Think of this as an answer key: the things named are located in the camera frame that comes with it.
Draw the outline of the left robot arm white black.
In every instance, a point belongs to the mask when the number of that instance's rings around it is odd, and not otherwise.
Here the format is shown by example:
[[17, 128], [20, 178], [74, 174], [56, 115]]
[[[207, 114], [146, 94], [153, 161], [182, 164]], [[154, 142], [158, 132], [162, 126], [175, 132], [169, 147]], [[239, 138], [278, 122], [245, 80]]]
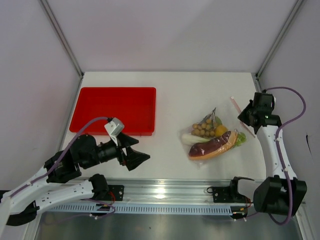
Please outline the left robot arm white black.
[[150, 155], [132, 149], [132, 146], [138, 143], [137, 139], [124, 133], [105, 143], [97, 143], [92, 135], [78, 136], [65, 150], [48, 159], [30, 180], [14, 190], [0, 192], [2, 202], [11, 200], [5, 224], [25, 225], [37, 215], [73, 201], [115, 201], [116, 197], [105, 176], [99, 173], [81, 183], [61, 187], [80, 177], [81, 169], [89, 169], [114, 159], [129, 171], [136, 169], [150, 159]]

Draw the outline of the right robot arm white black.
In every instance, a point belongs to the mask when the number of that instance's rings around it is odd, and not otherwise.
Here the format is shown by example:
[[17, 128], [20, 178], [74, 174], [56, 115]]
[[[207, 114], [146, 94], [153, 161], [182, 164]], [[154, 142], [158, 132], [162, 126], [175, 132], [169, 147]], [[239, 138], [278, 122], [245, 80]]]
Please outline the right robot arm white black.
[[261, 184], [255, 184], [251, 178], [234, 177], [225, 200], [237, 204], [252, 200], [258, 213], [291, 218], [307, 193], [307, 184], [298, 179], [291, 167], [283, 141], [283, 127], [286, 124], [273, 114], [274, 108], [272, 94], [256, 92], [249, 104], [239, 111], [238, 119], [253, 128], [262, 147], [266, 179]]

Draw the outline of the clear pink-dotted zip bag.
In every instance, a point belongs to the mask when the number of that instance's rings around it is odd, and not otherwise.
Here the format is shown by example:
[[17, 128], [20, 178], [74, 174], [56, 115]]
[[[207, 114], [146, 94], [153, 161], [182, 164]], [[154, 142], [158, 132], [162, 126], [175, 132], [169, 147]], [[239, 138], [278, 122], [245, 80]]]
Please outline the clear pink-dotted zip bag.
[[234, 96], [181, 129], [178, 137], [189, 161], [201, 166], [251, 142], [253, 131], [238, 119], [242, 109]]

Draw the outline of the orange purple sweet potato slice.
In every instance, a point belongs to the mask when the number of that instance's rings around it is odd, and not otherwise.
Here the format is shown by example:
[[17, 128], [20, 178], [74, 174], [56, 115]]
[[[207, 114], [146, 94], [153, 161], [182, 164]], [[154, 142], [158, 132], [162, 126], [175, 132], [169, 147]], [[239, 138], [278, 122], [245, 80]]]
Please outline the orange purple sweet potato slice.
[[238, 132], [227, 131], [222, 136], [212, 138], [208, 142], [194, 144], [188, 153], [193, 161], [208, 160], [229, 151], [236, 143]]

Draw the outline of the yellow potato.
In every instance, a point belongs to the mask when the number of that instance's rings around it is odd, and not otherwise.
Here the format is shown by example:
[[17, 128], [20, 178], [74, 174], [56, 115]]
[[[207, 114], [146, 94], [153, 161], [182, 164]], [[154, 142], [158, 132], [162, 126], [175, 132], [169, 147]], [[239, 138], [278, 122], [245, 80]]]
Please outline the yellow potato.
[[225, 127], [223, 124], [218, 125], [215, 128], [215, 137], [220, 137], [222, 136], [224, 133], [226, 133], [228, 131], [228, 128]]

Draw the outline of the bunch of tan longans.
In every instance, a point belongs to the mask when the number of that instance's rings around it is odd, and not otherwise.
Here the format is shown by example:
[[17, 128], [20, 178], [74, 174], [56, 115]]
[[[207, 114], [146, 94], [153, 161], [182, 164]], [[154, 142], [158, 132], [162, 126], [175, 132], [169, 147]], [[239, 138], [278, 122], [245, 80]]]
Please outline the bunch of tan longans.
[[194, 123], [191, 127], [191, 134], [202, 138], [214, 138], [217, 128], [222, 125], [221, 119], [216, 115], [217, 108], [214, 108], [201, 121]]

